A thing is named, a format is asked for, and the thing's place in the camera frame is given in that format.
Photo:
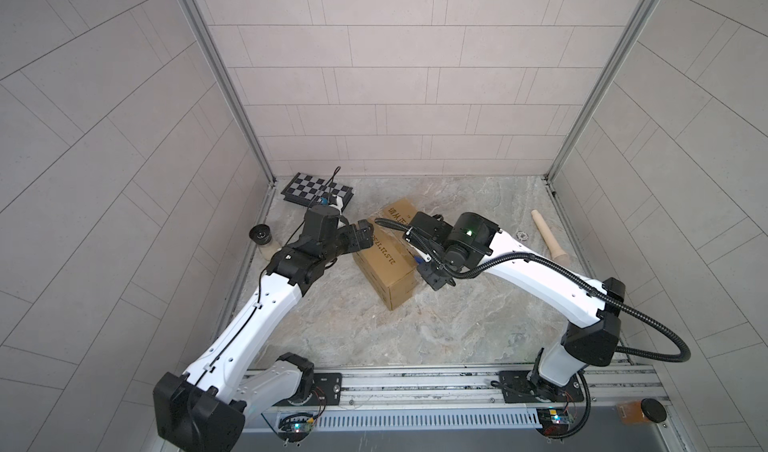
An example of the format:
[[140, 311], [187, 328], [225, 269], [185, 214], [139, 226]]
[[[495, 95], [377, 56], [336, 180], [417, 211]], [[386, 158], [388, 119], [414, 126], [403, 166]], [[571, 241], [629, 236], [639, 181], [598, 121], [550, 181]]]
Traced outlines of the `brown cardboard express box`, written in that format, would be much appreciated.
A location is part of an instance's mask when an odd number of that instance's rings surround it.
[[403, 233], [376, 225], [375, 219], [386, 218], [408, 225], [416, 213], [406, 198], [383, 207], [368, 219], [374, 227], [373, 246], [354, 255], [355, 263], [390, 311], [413, 296], [421, 277], [411, 248], [402, 239]]

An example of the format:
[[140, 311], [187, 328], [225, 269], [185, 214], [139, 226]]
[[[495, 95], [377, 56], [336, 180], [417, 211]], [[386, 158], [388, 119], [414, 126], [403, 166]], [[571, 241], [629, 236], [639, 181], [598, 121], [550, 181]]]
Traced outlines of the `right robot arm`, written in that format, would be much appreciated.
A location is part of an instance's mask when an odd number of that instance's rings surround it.
[[405, 226], [403, 238], [424, 259], [419, 273], [435, 290], [488, 272], [546, 302], [568, 320], [563, 336], [537, 355], [528, 386], [518, 394], [562, 400], [578, 372], [610, 364], [619, 342], [620, 309], [589, 295], [588, 289], [621, 302], [623, 285], [576, 274], [475, 213], [464, 213], [450, 225], [419, 212]]

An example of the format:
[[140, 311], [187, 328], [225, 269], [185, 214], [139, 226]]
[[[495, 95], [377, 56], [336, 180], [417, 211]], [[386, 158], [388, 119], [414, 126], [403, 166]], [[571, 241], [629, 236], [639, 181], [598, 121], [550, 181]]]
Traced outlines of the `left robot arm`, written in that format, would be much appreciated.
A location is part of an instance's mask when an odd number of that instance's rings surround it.
[[373, 245], [374, 227], [350, 224], [334, 206], [307, 209], [298, 239], [277, 251], [246, 305], [180, 375], [165, 374], [153, 403], [160, 438], [183, 451], [230, 451], [247, 419], [288, 400], [324, 399], [311, 361], [292, 353], [252, 377], [248, 367], [286, 314], [329, 265]]

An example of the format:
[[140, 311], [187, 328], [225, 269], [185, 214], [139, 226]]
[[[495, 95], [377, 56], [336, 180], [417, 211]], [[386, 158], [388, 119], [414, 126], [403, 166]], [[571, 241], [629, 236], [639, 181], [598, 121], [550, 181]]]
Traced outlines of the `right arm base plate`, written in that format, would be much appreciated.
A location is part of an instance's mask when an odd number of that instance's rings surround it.
[[584, 388], [577, 375], [560, 387], [543, 379], [530, 380], [530, 371], [501, 371], [490, 385], [501, 391], [504, 402], [512, 403], [565, 403], [583, 402]]

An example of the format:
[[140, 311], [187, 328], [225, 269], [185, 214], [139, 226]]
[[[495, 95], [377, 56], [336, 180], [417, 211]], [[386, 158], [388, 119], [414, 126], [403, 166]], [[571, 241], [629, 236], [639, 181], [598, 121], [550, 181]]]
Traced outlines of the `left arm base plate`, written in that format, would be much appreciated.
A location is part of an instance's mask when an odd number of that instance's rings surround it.
[[340, 403], [343, 375], [341, 373], [315, 373], [312, 384], [302, 380], [298, 392], [277, 406], [319, 407], [337, 406]]

